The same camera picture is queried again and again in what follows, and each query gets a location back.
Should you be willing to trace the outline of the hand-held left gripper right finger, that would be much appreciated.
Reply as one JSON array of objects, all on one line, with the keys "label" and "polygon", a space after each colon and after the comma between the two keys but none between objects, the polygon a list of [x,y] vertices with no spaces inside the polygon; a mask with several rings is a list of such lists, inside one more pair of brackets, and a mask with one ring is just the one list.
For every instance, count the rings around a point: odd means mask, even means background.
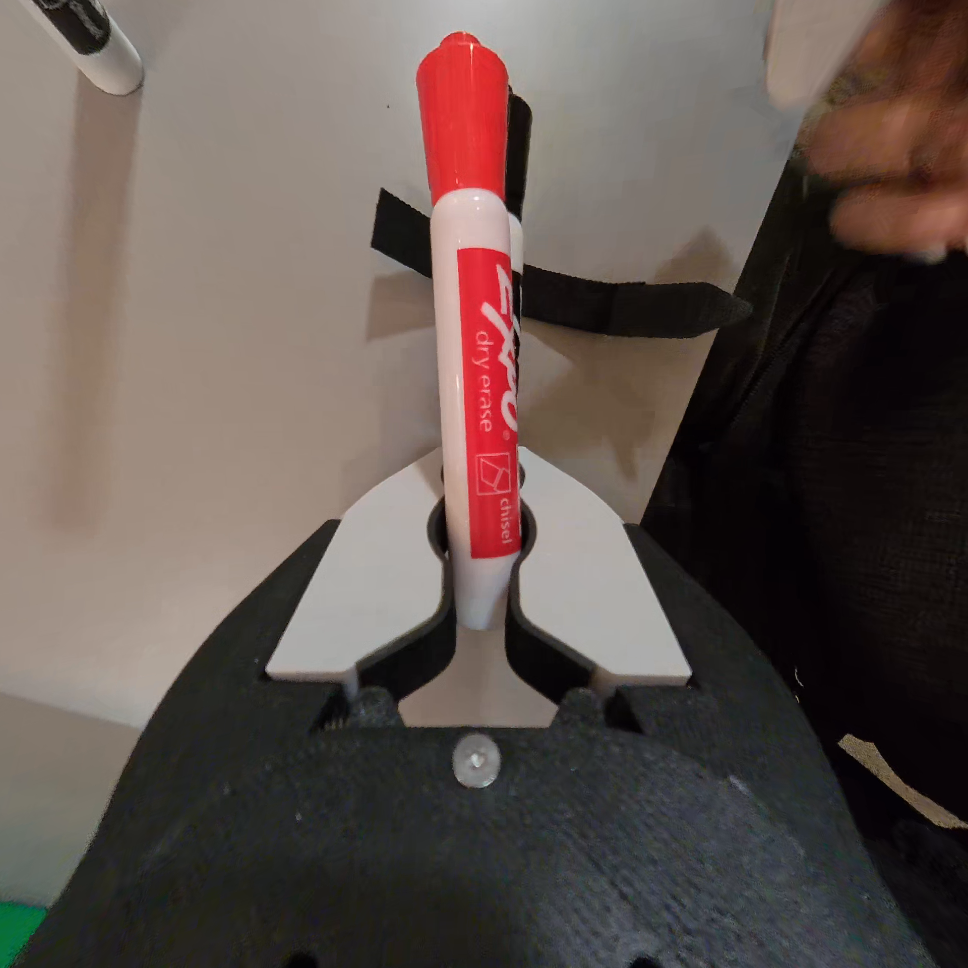
[{"label": "hand-held left gripper right finger", "polygon": [[684,686],[692,676],[629,529],[593,491],[520,449],[524,546],[507,594],[505,654],[543,696]]}]

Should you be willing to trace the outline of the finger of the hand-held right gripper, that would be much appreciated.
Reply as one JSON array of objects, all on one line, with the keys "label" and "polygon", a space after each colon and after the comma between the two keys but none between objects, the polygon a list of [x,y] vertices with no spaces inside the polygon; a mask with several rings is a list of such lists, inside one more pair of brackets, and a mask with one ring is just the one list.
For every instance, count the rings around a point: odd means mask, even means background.
[{"label": "finger of the hand-held right gripper", "polygon": [[774,107],[807,107],[865,36],[885,1],[774,1],[766,35],[766,91]]}]

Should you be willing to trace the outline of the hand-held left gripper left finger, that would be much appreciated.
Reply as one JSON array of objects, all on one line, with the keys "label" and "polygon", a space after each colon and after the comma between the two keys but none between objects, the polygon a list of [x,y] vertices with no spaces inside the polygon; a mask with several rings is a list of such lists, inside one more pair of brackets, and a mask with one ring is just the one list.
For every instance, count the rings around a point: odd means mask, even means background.
[{"label": "hand-held left gripper left finger", "polygon": [[395,700],[440,675],[456,651],[442,450],[360,498],[337,523],[265,668],[275,681],[335,684]]}]

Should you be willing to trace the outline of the red dry erase marker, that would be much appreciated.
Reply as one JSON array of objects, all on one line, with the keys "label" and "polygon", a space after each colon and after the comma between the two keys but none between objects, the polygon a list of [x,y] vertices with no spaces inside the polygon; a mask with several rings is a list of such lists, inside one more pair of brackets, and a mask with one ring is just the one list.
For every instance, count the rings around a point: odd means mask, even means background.
[{"label": "red dry erase marker", "polygon": [[522,548],[510,220],[509,84],[500,57],[446,36],[416,74],[430,246],[442,481],[457,621],[502,621]]}]

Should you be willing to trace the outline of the black dry erase marker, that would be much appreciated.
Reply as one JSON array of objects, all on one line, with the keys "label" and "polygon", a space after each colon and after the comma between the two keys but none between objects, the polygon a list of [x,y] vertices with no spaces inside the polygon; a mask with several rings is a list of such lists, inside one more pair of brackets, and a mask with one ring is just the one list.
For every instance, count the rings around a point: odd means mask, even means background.
[{"label": "black dry erase marker", "polygon": [[505,207],[510,226],[510,261],[513,292],[513,361],[515,364],[515,397],[520,396],[520,349],[522,334],[522,293],[525,270],[524,229],[522,215],[526,196],[526,179],[532,112],[524,99],[509,89],[507,143],[505,153]]},{"label": "black dry erase marker", "polygon": [[100,1],[20,1],[79,72],[113,96],[138,91],[138,51]]}]

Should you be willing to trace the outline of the person's right hand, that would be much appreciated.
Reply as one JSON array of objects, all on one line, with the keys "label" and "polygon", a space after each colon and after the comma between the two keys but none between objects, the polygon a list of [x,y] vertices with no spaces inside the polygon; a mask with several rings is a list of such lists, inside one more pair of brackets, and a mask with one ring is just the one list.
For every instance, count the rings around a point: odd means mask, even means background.
[{"label": "person's right hand", "polygon": [[889,2],[871,21],[801,139],[838,191],[829,227],[844,248],[966,253],[966,78],[965,1]]}]

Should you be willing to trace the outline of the person's torso in black sweater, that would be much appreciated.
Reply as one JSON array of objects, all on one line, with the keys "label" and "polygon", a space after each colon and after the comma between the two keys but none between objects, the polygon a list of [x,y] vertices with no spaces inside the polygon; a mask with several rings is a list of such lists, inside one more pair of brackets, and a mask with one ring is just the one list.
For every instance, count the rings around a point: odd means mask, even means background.
[{"label": "person's torso in black sweater", "polygon": [[966,830],[889,804],[873,744],[966,821],[966,256],[865,256],[787,163],[643,526],[749,633],[843,763],[858,824],[939,966],[966,966]]}]

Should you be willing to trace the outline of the green plastic bin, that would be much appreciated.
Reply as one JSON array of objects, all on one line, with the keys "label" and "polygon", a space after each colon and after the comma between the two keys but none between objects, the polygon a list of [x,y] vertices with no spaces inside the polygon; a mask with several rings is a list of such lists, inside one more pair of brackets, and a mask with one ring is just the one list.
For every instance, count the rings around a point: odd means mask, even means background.
[{"label": "green plastic bin", "polygon": [[45,916],[43,907],[1,902],[1,960],[4,963],[16,957]]}]

